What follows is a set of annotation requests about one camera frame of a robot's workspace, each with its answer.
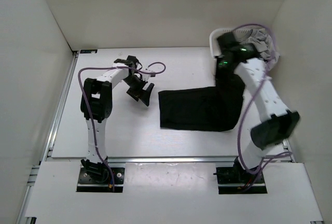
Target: purple cable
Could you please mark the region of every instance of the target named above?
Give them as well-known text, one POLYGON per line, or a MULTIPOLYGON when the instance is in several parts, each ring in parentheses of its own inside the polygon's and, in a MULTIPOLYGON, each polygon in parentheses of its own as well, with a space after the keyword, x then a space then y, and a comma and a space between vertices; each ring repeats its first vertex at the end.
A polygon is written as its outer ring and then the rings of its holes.
MULTIPOLYGON (((234 29, 237 30, 239 28, 242 28, 242 27, 246 27, 246 26, 252 26, 252 25, 255 25, 255 26, 260 26, 260 27, 263 27, 265 28, 265 30, 268 32, 268 34, 271 36, 272 38, 272 41, 273 41, 273 45, 274 45, 274 48, 275 48, 275 36, 273 34, 273 32, 265 25, 262 25, 262 24, 258 24, 258 23, 247 23, 247 24, 243 24, 243 25, 240 25, 238 27, 236 27, 234 29)), ((271 54, 272 56, 272 59, 275 59, 275 53, 272 52, 271 54)), ((263 169, 266 167, 266 165, 268 163, 270 163, 273 159, 276 159, 276 158, 284 158, 284 157, 288 157, 290 156, 292 153, 290 151, 286 151, 286 152, 282 152, 278 155, 275 155, 273 156, 272 158, 270 158, 264 165, 263 167, 261 166, 262 163, 263 163, 263 160, 264 158, 262 158, 262 161, 260 162, 260 164, 258 165, 257 169, 254 170, 254 171, 251 171, 244 163, 244 160, 243 160, 243 157, 242 157, 242 151, 241 151, 241 133, 242 133, 242 128, 243 128, 243 124, 244 124, 244 120, 245 120, 245 117, 246 115, 248 114, 248 111, 252 105, 252 103, 254 102, 256 96, 259 94, 260 90, 262 89, 263 85, 264 85, 264 82, 266 80, 266 77, 267 77, 267 73, 269 71, 269 66, 267 65, 268 69, 264 72, 263 76, 262 76, 262 79, 260 81, 260 84, 256 90, 256 92, 254 93, 254 95, 252 96, 252 98, 250 99, 248 105, 246 106, 245 110, 244 110, 244 113, 241 117, 241 120, 240 120, 240 125, 239 125, 239 130, 238 130, 238 154, 239 154, 239 159, 241 161, 241 164, 243 165, 243 167, 245 168, 245 170, 249 173, 249 174, 252 174, 252 175, 257 175, 255 180, 251 183, 250 186, 248 186, 248 188, 251 188, 252 185, 257 181, 258 177, 259 177, 259 174, 263 171, 263 169)))
POLYGON ((146 72, 146 71, 141 71, 141 70, 138 70, 136 68, 132 68, 132 67, 127 67, 127 66, 118 66, 118 67, 85 67, 85 68, 82 68, 80 71, 78 71, 78 83, 79 83, 79 87, 81 88, 81 91, 82 91, 82 95, 83 95, 83 99, 85 101, 85 104, 87 106, 87 110, 88 110, 88 113, 89 113, 89 117, 91 119, 91 124, 92 124, 92 130, 93 130, 93 139, 94 139, 94 147, 95 147, 95 151, 100 159, 100 161, 102 161, 102 163, 107 167, 107 169, 109 170, 110 172, 110 176, 112 178, 112 189, 113 189, 113 192, 115 190, 115 186, 114 186, 114 175, 113 175, 113 171, 112 169, 109 167, 108 163, 106 162, 106 160, 103 160, 102 156, 100 155, 99 153, 99 150, 98 150, 98 147, 97 147, 97 136, 96 136, 96 131, 95 131, 95 125, 94 125, 94 121, 93 121, 93 114, 92 114, 92 111, 91 111, 91 107, 89 105, 89 101, 88 101, 88 97, 84 91, 84 87, 83 87, 83 84, 82 84, 82 80, 81 80, 81 73, 83 71, 86 71, 86 70, 113 70, 113 69, 117 69, 117 68, 128 68, 130 70, 133 70, 133 71, 136 71, 140 74, 146 74, 146 75, 158 75, 158 74, 161 74, 163 73, 165 70, 166 70, 166 65, 162 62, 154 62, 154 63, 151 63, 150 65, 148 65, 148 68, 151 67, 152 65, 155 65, 155 64, 161 64, 163 65, 163 70, 162 71, 159 71, 159 72, 146 72))

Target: purple cord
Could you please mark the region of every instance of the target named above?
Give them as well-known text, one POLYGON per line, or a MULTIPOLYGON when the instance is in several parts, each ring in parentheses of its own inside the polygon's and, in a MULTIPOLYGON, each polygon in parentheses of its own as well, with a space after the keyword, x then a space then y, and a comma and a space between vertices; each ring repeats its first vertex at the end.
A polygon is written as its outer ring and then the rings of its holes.
POLYGON ((84 98, 84 101, 85 101, 85 104, 87 106, 87 110, 88 110, 88 113, 89 113, 89 117, 91 119, 91 124, 92 124, 92 130, 93 130, 93 139, 94 139, 94 146, 95 146, 95 151, 100 159, 100 161, 102 161, 102 163, 107 167, 107 169, 109 170, 110 172, 110 176, 112 178, 112 189, 113 189, 113 192, 115 190, 115 186, 114 186, 114 175, 113 175, 113 171, 112 169, 109 167, 108 163, 106 162, 106 160, 103 160, 102 156, 100 155, 99 153, 99 150, 98 150, 98 147, 97 147, 97 136, 96 136, 96 131, 95 131, 95 125, 94 125, 94 121, 93 121, 93 114, 92 114, 92 111, 91 111, 91 107, 89 105, 89 101, 88 101, 88 97, 84 91, 84 87, 83 87, 83 84, 82 84, 82 80, 81 80, 81 73, 83 71, 86 71, 86 70, 113 70, 113 69, 117 69, 117 68, 128 68, 130 70, 133 70, 133 71, 136 71, 140 74, 146 74, 146 75, 158 75, 158 74, 161 74, 163 73, 165 70, 166 70, 166 65, 162 62, 154 62, 154 63, 151 63, 150 65, 148 65, 148 68, 151 67, 152 65, 155 65, 155 64, 161 64, 163 65, 163 70, 162 71, 159 71, 159 72, 146 72, 146 71, 141 71, 141 70, 138 70, 136 68, 132 68, 132 67, 127 67, 127 66, 119 66, 119 67, 85 67, 85 68, 82 68, 80 71, 78 71, 78 83, 79 83, 79 87, 81 88, 81 91, 82 91, 82 95, 83 95, 83 98, 84 98))
MULTIPOLYGON (((247 23, 247 24, 243 24, 243 25, 240 25, 240 26, 236 27, 236 28, 234 29, 234 31, 237 30, 237 29, 239 29, 239 28, 246 27, 246 26, 251 26, 251 25, 260 26, 260 27, 265 28, 265 30, 266 30, 266 31, 268 32, 268 34, 271 36, 272 41, 273 41, 273 45, 274 45, 274 48, 275 48, 275 43, 276 43, 276 42, 275 42, 275 36, 274 36, 273 32, 272 32, 267 26, 265 26, 265 25, 258 24, 258 23, 247 23)), ((275 59, 275 53, 274 53, 274 52, 272 52, 271 56, 272 56, 272 59, 275 59)), ((242 115, 242 117, 241 117, 241 120, 240 120, 240 125, 239 125, 239 130, 238 130, 238 154, 239 154, 239 159, 240 159, 240 161, 241 161, 241 164, 243 165, 243 167, 245 168, 245 170, 246 170, 249 174, 257 175, 256 178, 255 178, 255 180, 251 183, 250 186, 248 186, 248 187, 245 189, 245 191, 247 191, 249 188, 252 187, 252 185, 258 180, 258 177, 259 177, 259 175, 262 173, 263 169, 264 169, 264 168, 266 167, 266 165, 267 165, 268 163, 270 163, 273 159, 288 157, 288 156, 290 156, 290 155, 292 154, 290 151, 286 151, 286 152, 282 152, 282 153, 280 153, 280 154, 278 154, 278 155, 275 155, 275 156, 273 156, 272 158, 270 158, 270 159, 269 159, 269 160, 263 165, 263 167, 262 167, 261 165, 262 165, 262 163, 263 163, 264 158, 262 158, 262 161, 261 161, 260 164, 258 165, 257 169, 254 170, 254 171, 251 171, 251 170, 245 165, 244 160, 243 160, 243 157, 242 157, 242 152, 241 152, 241 133, 242 133, 242 128, 243 128, 243 124, 244 124, 244 119, 245 119, 246 115, 248 114, 248 111, 249 111, 249 109, 250 109, 252 103, 254 102, 256 96, 259 94, 260 90, 262 89, 262 87, 263 87, 263 85, 264 85, 264 82, 265 82, 265 80, 266 80, 266 77, 267 77, 267 74, 268 74, 268 71, 269 71, 269 70, 270 70, 270 69, 269 69, 269 66, 268 66, 268 64, 267 64, 267 70, 264 72, 264 74, 263 74, 263 76, 262 76, 262 79, 261 79, 261 81, 260 81, 260 84, 259 84, 258 88, 257 88, 256 92, 254 93, 254 95, 252 96, 252 98, 250 99, 248 105, 246 106, 246 108, 245 108, 245 110, 244 110, 244 113, 243 113, 243 115, 242 115)))

